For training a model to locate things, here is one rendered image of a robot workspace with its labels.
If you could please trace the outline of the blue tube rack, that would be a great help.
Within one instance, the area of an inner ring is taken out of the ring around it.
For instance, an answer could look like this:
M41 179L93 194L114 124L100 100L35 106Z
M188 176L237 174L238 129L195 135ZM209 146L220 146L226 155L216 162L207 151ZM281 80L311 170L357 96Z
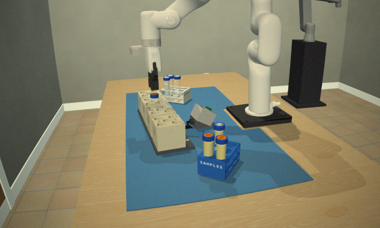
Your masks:
M228 141L226 159L216 158L216 150L212 156L204 156L203 151L197 156L197 173L225 181L239 161L240 144Z

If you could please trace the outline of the cream tube rack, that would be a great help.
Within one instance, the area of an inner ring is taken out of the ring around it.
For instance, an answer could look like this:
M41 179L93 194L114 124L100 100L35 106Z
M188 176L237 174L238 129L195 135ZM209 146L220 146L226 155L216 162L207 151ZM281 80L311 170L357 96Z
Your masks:
M176 91L172 91L172 90L176 90ZM165 95L164 91L172 91L174 93L170 93L170 95ZM180 94L175 94L175 92L180 92ZM179 89L176 89L174 86L173 88L170 88L169 90L165 90L163 88L161 89L161 94L165 97L165 99L168 102L175 102L175 103L182 103L182 104L186 103L191 98L190 89L187 87L181 87ZM169 98L167 99L166 97L169 97Z

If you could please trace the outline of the beige bucket adapter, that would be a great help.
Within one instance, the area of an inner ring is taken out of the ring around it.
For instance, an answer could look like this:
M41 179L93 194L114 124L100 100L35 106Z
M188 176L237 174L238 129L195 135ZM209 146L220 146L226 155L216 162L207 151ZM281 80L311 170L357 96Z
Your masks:
M170 104L146 107L147 128L152 137L151 117L176 114Z
M138 100L139 100L139 110L140 110L140 113L141 115L143 115L143 111L142 111L142 98L150 98L150 93L158 93L159 96L163 96L161 94L161 92L159 90L155 90L155 91L138 91Z
M151 127L158 152L186 147L185 123L178 114L151 117Z
M143 119L144 119L146 126L147 126L146 107L166 105L166 104L169 104L169 102L165 99L164 96L159 96L157 102L151 102L151 98L142 98L142 116L143 116Z

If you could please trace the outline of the blue bench mat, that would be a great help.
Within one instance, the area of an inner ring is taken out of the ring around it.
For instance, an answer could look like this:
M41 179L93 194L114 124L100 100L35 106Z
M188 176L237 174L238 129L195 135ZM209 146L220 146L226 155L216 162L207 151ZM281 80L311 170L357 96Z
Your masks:
M156 155L138 113L138 93L126 94L126 209L159 208L253 193L313 181L260 128L242 130L224 111L234 104L216 87L191 88L186 103L169 102L185 123L195 149ZM202 134L214 127L187 127L195 104L211 108L213 123L225 124L224 135L240 143L239 161L223 180L197 173Z

